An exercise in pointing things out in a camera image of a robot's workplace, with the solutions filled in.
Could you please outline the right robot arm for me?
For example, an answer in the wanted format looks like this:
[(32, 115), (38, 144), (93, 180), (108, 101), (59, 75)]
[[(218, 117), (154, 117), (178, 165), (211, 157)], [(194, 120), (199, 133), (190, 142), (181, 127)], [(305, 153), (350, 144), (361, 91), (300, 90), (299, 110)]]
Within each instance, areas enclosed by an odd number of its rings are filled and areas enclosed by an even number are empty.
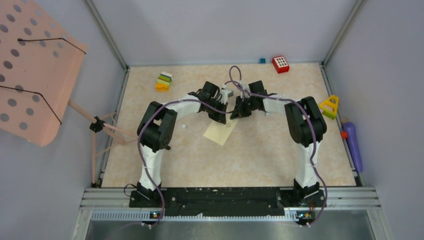
[(289, 134), (298, 146), (298, 165), (294, 178), (292, 200), (307, 206), (320, 191), (317, 172), (318, 149), (327, 124), (312, 96), (298, 101), (278, 94), (268, 94), (261, 81), (242, 89), (235, 99), (230, 119), (249, 117), (253, 111), (278, 113), (286, 117)]

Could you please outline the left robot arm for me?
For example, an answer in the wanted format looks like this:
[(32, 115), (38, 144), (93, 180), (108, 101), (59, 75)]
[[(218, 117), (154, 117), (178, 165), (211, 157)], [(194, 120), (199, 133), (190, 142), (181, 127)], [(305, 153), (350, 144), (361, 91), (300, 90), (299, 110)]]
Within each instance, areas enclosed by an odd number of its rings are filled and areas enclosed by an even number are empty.
[(142, 173), (136, 185), (137, 193), (147, 206), (154, 207), (160, 202), (158, 188), (161, 185), (162, 157), (165, 150), (170, 150), (177, 120), (205, 112), (213, 121), (225, 125), (228, 100), (233, 95), (232, 90), (207, 81), (203, 88), (180, 99), (167, 103), (152, 101), (148, 105), (137, 128)]

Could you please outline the yellow envelope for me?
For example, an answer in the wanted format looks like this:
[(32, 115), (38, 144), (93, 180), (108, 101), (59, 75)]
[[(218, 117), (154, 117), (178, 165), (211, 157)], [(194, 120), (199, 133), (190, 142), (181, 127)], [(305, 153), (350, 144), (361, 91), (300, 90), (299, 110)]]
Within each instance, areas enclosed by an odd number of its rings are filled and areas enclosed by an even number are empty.
[(223, 146), (238, 121), (238, 119), (229, 119), (228, 117), (226, 118), (225, 124), (212, 121), (203, 136), (214, 143)]

